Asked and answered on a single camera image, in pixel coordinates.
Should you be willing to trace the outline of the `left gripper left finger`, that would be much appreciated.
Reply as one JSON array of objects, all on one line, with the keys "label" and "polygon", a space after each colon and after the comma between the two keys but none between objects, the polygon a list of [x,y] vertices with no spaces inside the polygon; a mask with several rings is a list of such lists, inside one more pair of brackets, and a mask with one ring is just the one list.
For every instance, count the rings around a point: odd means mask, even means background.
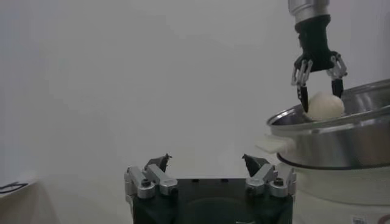
[{"label": "left gripper left finger", "polygon": [[166,174],[171,158],[169,154],[152,158],[142,169],[129,166],[124,172],[125,196],[148,200],[159,192],[162,196],[175,197],[179,191],[179,182]]}]

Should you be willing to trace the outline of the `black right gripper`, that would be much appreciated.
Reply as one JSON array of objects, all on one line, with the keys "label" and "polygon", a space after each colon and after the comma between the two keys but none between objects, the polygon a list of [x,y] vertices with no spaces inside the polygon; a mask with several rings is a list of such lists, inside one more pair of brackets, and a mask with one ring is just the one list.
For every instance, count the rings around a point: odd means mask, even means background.
[{"label": "black right gripper", "polygon": [[330,21],[331,16],[327,14],[295,25],[302,55],[294,62],[291,85],[297,88],[297,96],[304,112],[308,111],[307,81],[311,72],[327,70],[333,95],[341,98],[344,92],[343,78],[347,75],[347,67],[341,54],[328,47],[327,26]]}]

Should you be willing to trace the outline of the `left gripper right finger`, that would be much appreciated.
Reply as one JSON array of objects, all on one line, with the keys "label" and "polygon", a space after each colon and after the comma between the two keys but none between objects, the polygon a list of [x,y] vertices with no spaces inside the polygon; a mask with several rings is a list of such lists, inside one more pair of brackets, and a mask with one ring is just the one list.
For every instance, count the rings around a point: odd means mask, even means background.
[{"label": "left gripper right finger", "polygon": [[285,198],[288,195],[295,197],[296,173],[292,167],[282,163],[274,165],[264,158],[247,154],[244,154],[242,159],[249,173],[245,180],[246,192],[249,195],[259,196],[269,192],[276,198]]}]

